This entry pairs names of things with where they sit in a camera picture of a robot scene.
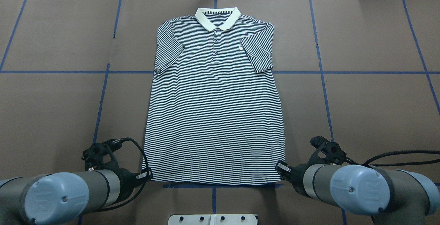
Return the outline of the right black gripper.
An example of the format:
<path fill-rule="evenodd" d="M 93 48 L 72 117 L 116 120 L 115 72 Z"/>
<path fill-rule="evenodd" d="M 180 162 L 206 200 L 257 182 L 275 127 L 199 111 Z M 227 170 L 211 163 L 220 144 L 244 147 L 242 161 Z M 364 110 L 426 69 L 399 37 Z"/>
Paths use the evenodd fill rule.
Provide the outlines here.
<path fill-rule="evenodd" d="M 282 180 L 292 184 L 292 187 L 298 194 L 309 196 L 304 187 L 304 175 L 308 167 L 308 164 L 299 164 L 295 167 L 289 167 L 286 162 L 280 160 L 277 162 L 275 170 Z"/>

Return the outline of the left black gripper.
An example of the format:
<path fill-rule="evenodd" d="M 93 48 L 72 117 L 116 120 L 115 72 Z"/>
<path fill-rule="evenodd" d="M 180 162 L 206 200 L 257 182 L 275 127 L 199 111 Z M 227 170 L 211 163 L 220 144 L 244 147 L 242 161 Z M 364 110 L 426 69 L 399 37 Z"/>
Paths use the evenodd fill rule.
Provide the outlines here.
<path fill-rule="evenodd" d="M 118 198 L 129 198 L 134 188 L 139 187 L 153 178 L 153 173 L 143 170 L 142 173 L 132 173 L 127 169 L 118 169 L 120 192 Z"/>

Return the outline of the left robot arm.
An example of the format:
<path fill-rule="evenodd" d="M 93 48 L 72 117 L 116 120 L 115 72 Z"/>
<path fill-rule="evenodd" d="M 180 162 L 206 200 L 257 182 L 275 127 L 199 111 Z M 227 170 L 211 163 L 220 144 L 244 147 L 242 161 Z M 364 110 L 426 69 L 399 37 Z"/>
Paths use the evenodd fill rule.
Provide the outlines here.
<path fill-rule="evenodd" d="M 118 209 L 153 178 L 151 169 L 54 173 L 1 181 L 2 225 L 59 225 L 85 214 Z"/>

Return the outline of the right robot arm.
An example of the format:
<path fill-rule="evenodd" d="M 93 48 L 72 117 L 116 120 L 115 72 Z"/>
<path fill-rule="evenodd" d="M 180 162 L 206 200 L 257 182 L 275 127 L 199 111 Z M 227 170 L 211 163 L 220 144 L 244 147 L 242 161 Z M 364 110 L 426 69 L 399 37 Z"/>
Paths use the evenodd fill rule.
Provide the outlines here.
<path fill-rule="evenodd" d="M 279 161 L 275 170 L 305 197 L 372 217 L 376 225 L 425 225 L 439 210 L 439 190 L 426 176 L 362 165 L 300 164 Z"/>

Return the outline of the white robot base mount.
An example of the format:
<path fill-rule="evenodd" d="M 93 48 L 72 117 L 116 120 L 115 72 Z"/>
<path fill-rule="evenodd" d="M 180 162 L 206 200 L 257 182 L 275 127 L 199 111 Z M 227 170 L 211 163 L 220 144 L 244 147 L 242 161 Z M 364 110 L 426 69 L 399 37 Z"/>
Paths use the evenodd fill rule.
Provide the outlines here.
<path fill-rule="evenodd" d="M 258 225 L 254 214 L 188 214 L 172 215 L 168 225 Z"/>

